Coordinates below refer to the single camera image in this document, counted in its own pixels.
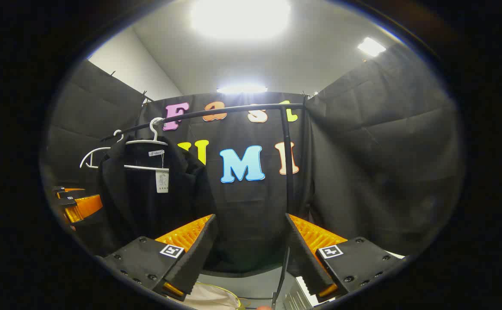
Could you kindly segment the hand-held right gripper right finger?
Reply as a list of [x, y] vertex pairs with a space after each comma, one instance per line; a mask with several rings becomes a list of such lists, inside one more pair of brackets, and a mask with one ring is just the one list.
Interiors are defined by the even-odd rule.
[[375, 284], [401, 262], [364, 237], [346, 239], [292, 214], [286, 220], [290, 257], [319, 302]]

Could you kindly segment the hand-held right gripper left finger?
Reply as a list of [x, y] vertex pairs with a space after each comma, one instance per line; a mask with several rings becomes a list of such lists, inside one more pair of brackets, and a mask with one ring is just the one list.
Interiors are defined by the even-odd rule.
[[184, 301], [217, 235], [216, 215], [209, 214], [156, 239], [138, 237], [102, 261], [147, 290]]

